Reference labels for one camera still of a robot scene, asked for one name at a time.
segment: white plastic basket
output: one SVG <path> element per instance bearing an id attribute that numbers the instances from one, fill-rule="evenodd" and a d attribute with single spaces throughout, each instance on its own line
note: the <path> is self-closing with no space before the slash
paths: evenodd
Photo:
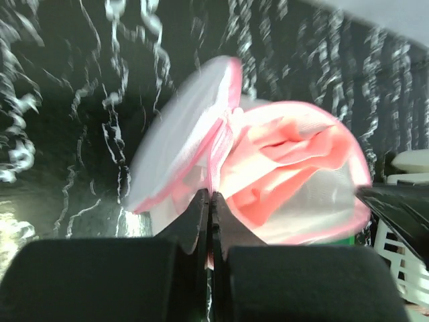
<path id="1" fill-rule="evenodd" d="M 399 180 L 421 182 L 424 175 L 399 174 L 390 176 L 387 183 Z M 402 297 L 408 302 L 407 311 L 412 322 L 429 322 L 429 272 L 425 265 L 400 241 L 389 227 L 379 221 L 374 242 L 375 251 L 390 262 L 390 271 Z"/>

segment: pink cloth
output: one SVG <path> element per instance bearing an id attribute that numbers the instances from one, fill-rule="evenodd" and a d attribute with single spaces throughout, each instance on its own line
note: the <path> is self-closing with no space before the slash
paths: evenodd
<path id="1" fill-rule="evenodd" d="M 252 226 L 262 226 L 317 170 L 340 168 L 352 143 L 335 125 L 303 137 L 288 117 L 244 124 L 222 166 L 219 191 Z"/>

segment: pink mesh bag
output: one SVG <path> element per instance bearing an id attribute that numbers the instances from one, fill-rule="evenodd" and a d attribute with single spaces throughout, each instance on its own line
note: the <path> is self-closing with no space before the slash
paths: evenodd
<path id="1" fill-rule="evenodd" d="M 127 208 L 150 213 L 154 235 L 199 189 L 218 191 L 269 244 L 348 237 L 369 210 L 354 196 L 371 179 L 350 131 L 309 103 L 241 96 L 241 65 L 221 56 L 180 88 L 134 157 Z"/>

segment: black foam pad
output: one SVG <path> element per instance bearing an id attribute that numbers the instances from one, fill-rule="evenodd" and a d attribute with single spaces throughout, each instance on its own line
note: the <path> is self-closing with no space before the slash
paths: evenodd
<path id="1" fill-rule="evenodd" d="M 195 320 L 187 257 L 154 238 L 35 241 L 1 283 L 0 321 Z"/>
<path id="2" fill-rule="evenodd" d="M 240 322 L 406 322 L 383 260 L 349 246 L 231 248 L 232 318 Z"/>

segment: white object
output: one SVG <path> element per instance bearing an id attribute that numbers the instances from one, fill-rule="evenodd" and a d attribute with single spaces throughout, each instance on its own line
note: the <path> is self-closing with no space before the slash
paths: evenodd
<path id="1" fill-rule="evenodd" d="M 241 64 L 227 56 L 208 61 L 180 87 L 135 154 L 126 199 L 130 211 L 174 181 L 225 111 L 238 105 L 240 94 Z"/>
<path id="2" fill-rule="evenodd" d="M 429 172 L 429 150 L 410 150 L 399 153 L 391 164 L 408 173 Z"/>
<path id="3" fill-rule="evenodd" d="M 429 183 L 429 173 L 423 174 L 396 174 L 387 178 L 388 184 L 397 184 L 399 180 L 412 183 Z M 389 260 L 390 271 L 396 281 L 402 297 L 422 309 L 429 310 L 429 272 L 425 265 L 400 241 L 390 239 L 388 234 L 392 231 L 380 220 L 375 238 L 375 251 Z M 386 250 L 386 245 L 398 248 L 397 252 Z M 407 308 L 412 322 L 429 322 L 421 312 Z"/>

